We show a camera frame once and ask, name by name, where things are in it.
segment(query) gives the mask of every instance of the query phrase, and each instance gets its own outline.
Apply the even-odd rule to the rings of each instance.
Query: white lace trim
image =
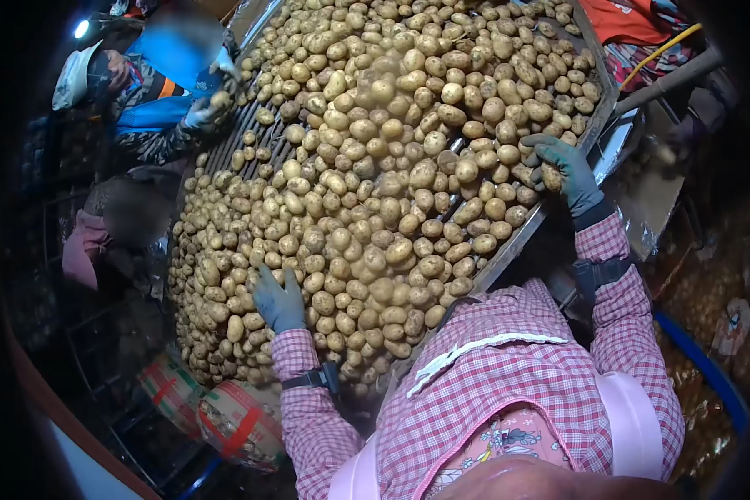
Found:
[[[470,350],[486,346],[501,345],[517,340],[528,343],[533,342],[535,344],[566,344],[569,342],[566,338],[554,337],[552,335],[520,334],[517,332],[511,332],[495,335],[494,337],[481,338],[480,340],[468,342],[461,347],[454,345],[449,351],[436,356],[431,362],[425,365],[425,368],[422,368],[417,372],[417,375],[414,377],[417,382],[405,396],[410,398],[421,391],[433,377],[455,363],[460,356],[465,355],[470,352]]]

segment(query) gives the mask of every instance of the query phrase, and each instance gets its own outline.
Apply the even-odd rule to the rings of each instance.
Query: pink checkered shirt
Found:
[[[629,253],[614,214],[575,235],[578,256],[593,262]],[[532,279],[459,305],[428,343],[378,418],[380,495],[417,499],[469,436],[507,405],[528,402],[545,416],[575,471],[609,474],[609,419],[594,382],[599,373],[633,375],[650,395],[661,425],[667,479],[683,445],[684,420],[653,336],[650,301],[635,266],[600,287],[593,310],[591,354],[578,345],[545,285]],[[417,394],[418,370],[454,346],[506,332],[563,337],[564,344],[508,342],[461,355]],[[319,367],[308,330],[287,330],[273,342],[281,380]],[[283,437],[297,471],[300,498],[327,498],[331,477],[358,453],[363,439],[333,408],[325,388],[297,387],[280,396]]]

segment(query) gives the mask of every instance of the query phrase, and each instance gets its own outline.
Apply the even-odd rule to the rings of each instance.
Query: white hat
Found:
[[[52,110],[58,111],[72,107],[86,94],[86,71],[94,51],[103,41],[95,43],[88,49],[75,50],[64,63],[58,75],[56,90],[52,93]]]

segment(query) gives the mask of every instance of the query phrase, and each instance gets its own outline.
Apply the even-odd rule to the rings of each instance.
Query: red shirt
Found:
[[[650,0],[581,0],[580,5],[603,45],[612,42],[661,45],[670,39],[670,29],[655,21]]]

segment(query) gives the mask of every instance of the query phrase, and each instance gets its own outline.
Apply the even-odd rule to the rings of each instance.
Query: blue glove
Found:
[[[228,54],[228,48],[224,45],[220,50],[220,55],[218,55],[217,58],[214,59],[214,62],[211,63],[209,74],[213,75],[217,70],[222,70],[231,75],[237,82],[241,80],[241,70],[233,64],[233,60],[230,58],[230,54]]]
[[[284,275],[285,290],[280,287],[270,268],[261,265],[258,268],[260,279],[252,293],[258,313],[275,330],[275,335],[295,328],[305,328],[305,307],[300,293],[298,278],[294,269],[287,267]]]
[[[541,161],[558,167],[561,172],[561,193],[573,217],[583,215],[588,209],[603,201],[603,192],[594,180],[592,168],[580,150],[552,135],[533,134],[520,139],[520,144],[532,147],[533,153],[523,162],[535,169],[531,181],[537,190],[544,189],[541,181]]]
[[[206,126],[213,125],[215,115],[218,110],[215,110],[209,105],[209,100],[205,97],[195,101],[189,108],[189,112],[186,114],[184,125],[190,129],[202,129]]]

